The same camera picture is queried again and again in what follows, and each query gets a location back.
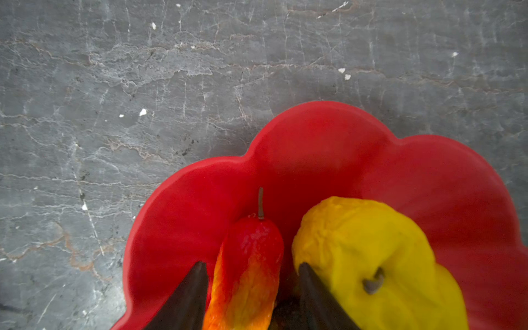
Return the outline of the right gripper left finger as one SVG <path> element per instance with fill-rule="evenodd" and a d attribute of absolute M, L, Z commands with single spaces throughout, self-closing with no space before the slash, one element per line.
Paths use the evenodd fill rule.
<path fill-rule="evenodd" d="M 198 261 L 144 329 L 202 329 L 208 284 L 206 264 Z"/>

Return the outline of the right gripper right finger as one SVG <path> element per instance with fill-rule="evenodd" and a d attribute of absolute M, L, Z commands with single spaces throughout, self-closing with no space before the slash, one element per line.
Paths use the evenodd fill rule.
<path fill-rule="evenodd" d="M 308 263 L 298 273 L 303 329 L 360 330 Z"/>

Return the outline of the red-orange fake mango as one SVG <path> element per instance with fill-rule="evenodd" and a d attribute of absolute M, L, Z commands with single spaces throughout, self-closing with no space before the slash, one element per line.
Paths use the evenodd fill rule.
<path fill-rule="evenodd" d="M 271 323 L 284 243 L 265 218 L 262 188 L 258 195 L 257 216 L 234 223 L 221 244 L 204 329 L 267 329 Z"/>

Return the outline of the yellow fake apple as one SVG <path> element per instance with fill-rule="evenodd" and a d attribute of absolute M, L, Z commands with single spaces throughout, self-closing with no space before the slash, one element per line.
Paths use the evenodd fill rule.
<path fill-rule="evenodd" d="M 361 329 L 467 329 L 463 294 L 422 229 L 385 203 L 330 197 L 302 218 L 294 266 L 309 264 Z"/>

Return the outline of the red flower-shaped fruit bowl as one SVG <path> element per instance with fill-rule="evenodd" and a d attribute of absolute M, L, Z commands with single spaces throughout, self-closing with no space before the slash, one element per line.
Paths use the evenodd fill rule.
<path fill-rule="evenodd" d="M 126 309 L 114 327 L 145 327 L 194 263 L 213 270 L 231 223 L 257 212 L 260 188 L 286 246 L 323 199 L 388 204 L 417 222 L 459 283 L 471 329 L 527 328 L 527 248 L 493 167 L 455 140 L 399 139 L 367 112 L 329 101 L 284 111 L 245 155 L 195 162 L 156 188 L 126 244 Z"/>

